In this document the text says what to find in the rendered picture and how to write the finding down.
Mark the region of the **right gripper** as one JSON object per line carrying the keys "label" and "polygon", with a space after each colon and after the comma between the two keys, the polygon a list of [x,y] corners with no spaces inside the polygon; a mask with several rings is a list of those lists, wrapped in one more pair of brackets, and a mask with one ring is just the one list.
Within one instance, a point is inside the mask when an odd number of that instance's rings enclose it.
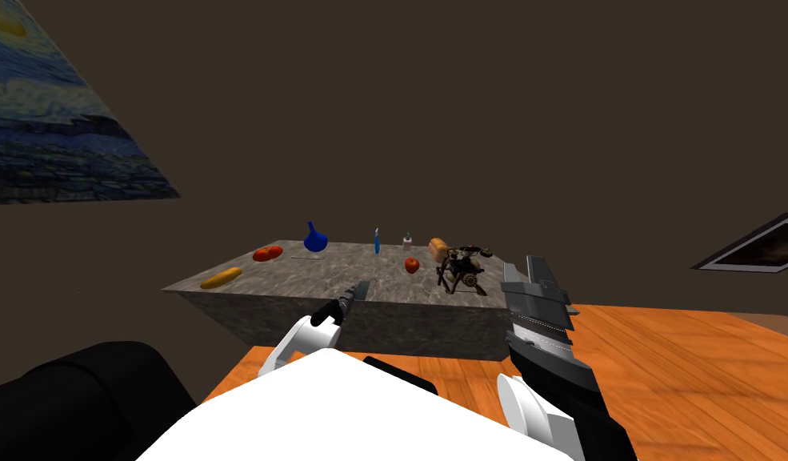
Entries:
{"label": "right gripper", "polygon": [[524,358],[543,367],[583,367],[574,356],[568,332],[569,295],[543,257],[526,257],[529,282],[513,263],[503,265],[503,294],[514,329],[510,344]]}

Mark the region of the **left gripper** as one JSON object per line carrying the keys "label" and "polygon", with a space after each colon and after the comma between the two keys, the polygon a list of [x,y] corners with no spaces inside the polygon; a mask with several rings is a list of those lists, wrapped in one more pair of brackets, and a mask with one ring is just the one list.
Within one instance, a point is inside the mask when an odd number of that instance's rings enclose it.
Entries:
{"label": "left gripper", "polygon": [[361,279],[361,281],[355,286],[351,287],[346,290],[343,294],[338,297],[338,305],[343,312],[343,314],[349,314],[351,306],[354,300],[362,301],[365,300],[368,291],[370,289],[370,281],[369,279]]}

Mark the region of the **grey marble table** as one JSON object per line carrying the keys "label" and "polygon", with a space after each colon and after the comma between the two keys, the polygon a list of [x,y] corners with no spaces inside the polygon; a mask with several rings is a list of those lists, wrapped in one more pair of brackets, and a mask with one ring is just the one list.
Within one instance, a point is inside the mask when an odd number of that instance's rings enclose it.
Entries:
{"label": "grey marble table", "polygon": [[[239,256],[167,287],[252,347],[275,347],[304,315],[369,279],[365,300],[354,302],[337,341],[342,351],[501,361],[510,329],[500,290],[503,262],[478,261],[478,284],[487,296],[459,285],[449,295],[437,286],[438,264],[426,247],[404,251],[384,245],[380,254],[362,243],[330,243],[319,253],[299,241],[279,242],[284,252],[258,263]],[[421,263],[408,274],[406,258]],[[242,274],[226,285],[202,290],[205,279],[231,267]]]}

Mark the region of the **dark antique telephone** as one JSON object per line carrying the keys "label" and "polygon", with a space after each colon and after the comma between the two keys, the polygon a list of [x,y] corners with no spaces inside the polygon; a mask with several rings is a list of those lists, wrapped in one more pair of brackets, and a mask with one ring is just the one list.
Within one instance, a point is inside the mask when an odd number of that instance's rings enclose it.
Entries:
{"label": "dark antique telephone", "polygon": [[484,269],[478,263],[477,257],[489,259],[493,256],[489,248],[477,246],[450,247],[442,257],[440,266],[437,267],[437,286],[442,287],[449,295],[457,291],[459,283],[465,287],[473,288],[478,296],[487,296],[487,292],[478,285],[478,274]]}

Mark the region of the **blue vase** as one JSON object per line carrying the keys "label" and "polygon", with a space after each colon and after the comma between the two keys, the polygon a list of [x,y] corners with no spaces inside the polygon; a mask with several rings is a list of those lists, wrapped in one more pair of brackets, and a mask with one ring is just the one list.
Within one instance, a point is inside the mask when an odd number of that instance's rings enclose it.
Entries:
{"label": "blue vase", "polygon": [[303,239],[304,248],[313,253],[323,251],[329,242],[327,236],[317,231],[313,222],[309,221],[307,226],[309,226],[309,234]]}

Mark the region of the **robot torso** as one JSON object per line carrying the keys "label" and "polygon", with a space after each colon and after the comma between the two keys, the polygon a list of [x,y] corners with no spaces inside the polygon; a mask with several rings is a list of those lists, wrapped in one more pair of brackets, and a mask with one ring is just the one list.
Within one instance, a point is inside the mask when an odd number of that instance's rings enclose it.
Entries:
{"label": "robot torso", "polygon": [[210,399],[137,461],[572,461],[333,349]]}

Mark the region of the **yellow baguette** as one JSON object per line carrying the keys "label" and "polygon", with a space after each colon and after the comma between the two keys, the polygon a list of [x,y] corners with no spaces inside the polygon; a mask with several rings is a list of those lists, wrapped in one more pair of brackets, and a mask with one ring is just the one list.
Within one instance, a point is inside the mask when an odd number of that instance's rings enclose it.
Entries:
{"label": "yellow baguette", "polygon": [[234,279],[236,279],[241,274],[242,274],[241,267],[231,267],[216,275],[209,277],[208,279],[205,279],[205,281],[201,283],[200,289],[212,290],[222,287],[227,283],[234,281]]}

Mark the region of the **dark framed picture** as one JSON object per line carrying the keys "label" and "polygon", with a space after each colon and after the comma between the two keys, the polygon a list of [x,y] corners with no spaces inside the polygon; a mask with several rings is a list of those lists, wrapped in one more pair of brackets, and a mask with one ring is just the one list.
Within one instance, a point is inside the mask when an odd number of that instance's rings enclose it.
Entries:
{"label": "dark framed picture", "polygon": [[788,213],[692,266],[699,271],[776,274],[788,269]]}

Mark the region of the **blue starry painting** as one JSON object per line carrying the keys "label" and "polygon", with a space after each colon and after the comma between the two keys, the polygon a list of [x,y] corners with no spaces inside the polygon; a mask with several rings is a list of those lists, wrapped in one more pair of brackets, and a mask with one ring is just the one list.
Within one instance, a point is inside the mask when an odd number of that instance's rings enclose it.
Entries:
{"label": "blue starry painting", "polygon": [[0,205],[177,197],[19,0],[0,0]]}

